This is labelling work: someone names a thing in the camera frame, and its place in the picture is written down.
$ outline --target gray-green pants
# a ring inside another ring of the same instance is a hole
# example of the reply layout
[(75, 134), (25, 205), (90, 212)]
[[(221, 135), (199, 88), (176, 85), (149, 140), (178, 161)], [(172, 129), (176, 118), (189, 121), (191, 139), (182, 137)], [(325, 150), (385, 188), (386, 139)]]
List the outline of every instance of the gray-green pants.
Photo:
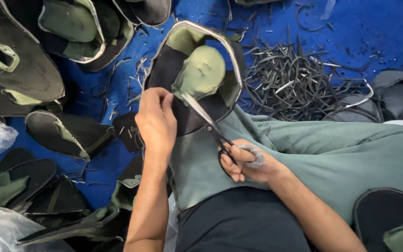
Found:
[[(348, 223), (355, 200), (368, 189), (403, 191), (403, 126), (359, 122), (264, 121), (239, 106), (218, 123), (231, 140), (245, 139), (285, 164)], [(217, 145), (204, 129), (176, 140), (170, 166), (176, 206), (183, 210), (237, 186), (222, 171)]]

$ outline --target blue floor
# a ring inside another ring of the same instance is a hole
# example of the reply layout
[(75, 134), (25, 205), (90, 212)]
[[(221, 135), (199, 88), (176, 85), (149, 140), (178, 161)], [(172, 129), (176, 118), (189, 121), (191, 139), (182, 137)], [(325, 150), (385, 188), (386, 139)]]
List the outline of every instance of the blue floor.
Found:
[[(303, 4), (312, 4), (315, 0), (299, 0)], [(325, 23), (320, 17), (324, 10), (326, 0), (316, 0), (316, 6), (312, 9), (304, 9), (299, 15), (300, 22), (307, 27), (317, 27)], [(233, 20), (228, 27), (244, 28), (250, 30), (245, 33), (243, 45), (252, 43), (252, 38), (257, 36), (269, 45), (278, 41), (287, 42), (287, 26), (290, 26), (290, 41), (295, 42), (296, 35), (305, 42), (304, 49), (317, 51), (317, 44), (324, 47), (330, 54), (324, 55), (323, 60), (334, 59), (337, 62), (350, 66), (361, 67), (365, 65), (369, 56), (374, 52), (383, 54), (383, 58), (374, 61), (365, 71), (367, 80), (371, 80), (377, 73), (386, 68), (403, 69), (403, 1), (385, 0), (337, 0), (332, 14), (327, 20), (333, 24), (334, 30), (324, 28), (316, 32), (308, 32), (300, 29), (295, 20), (295, 12), (298, 6), (288, 1), (283, 9), (281, 3), (272, 4), (271, 24), (267, 5), (242, 8), (232, 3)], [(227, 15), (227, 0), (174, 0), (173, 11), (179, 20), (197, 21), (200, 24), (222, 29), (222, 18), (210, 15), (211, 13)], [(252, 27), (246, 20), (257, 11), (257, 18)], [(109, 107), (104, 114), (103, 123), (111, 124), (112, 111), (124, 114), (130, 111), (127, 107), (128, 90), (132, 88), (130, 98), (135, 97), (141, 91), (139, 83), (129, 78), (134, 76), (135, 63), (143, 57), (153, 57), (160, 42), (167, 31), (174, 24), (172, 17), (159, 28), (147, 28), (148, 36), (137, 32), (130, 45), (121, 53), (116, 62), (122, 59), (132, 60), (121, 64), (115, 71), (109, 88)], [(97, 73), (85, 73), (80, 71), (76, 64), (69, 60), (54, 58), (58, 64), (64, 79), (72, 79), (79, 84), (81, 93), (78, 103), (73, 104), (68, 113), (91, 116), (98, 120), (101, 117), (102, 99), (92, 98), (90, 94), (96, 94), (104, 90), (109, 73), (113, 68), (112, 63)], [(344, 77), (360, 77), (358, 73), (339, 70)], [(131, 104), (131, 111), (137, 111), (138, 102)], [(51, 158), (59, 165), (60, 171), (81, 170), (85, 165), (83, 160), (74, 159), (59, 153), (45, 149), (32, 140), (25, 132), (24, 118), (11, 118), (8, 124), (19, 132), (19, 136), (13, 147), (24, 147), (30, 150), (37, 158)], [(99, 208), (109, 203), (109, 197), (114, 190), (115, 182), (119, 174), (127, 166), (130, 160), (139, 153), (130, 153), (120, 140), (114, 140), (101, 154), (94, 158), (86, 171), (86, 183), (78, 183), (76, 187), (83, 192), (93, 208)], [(91, 182), (104, 182), (105, 184), (90, 184)]]

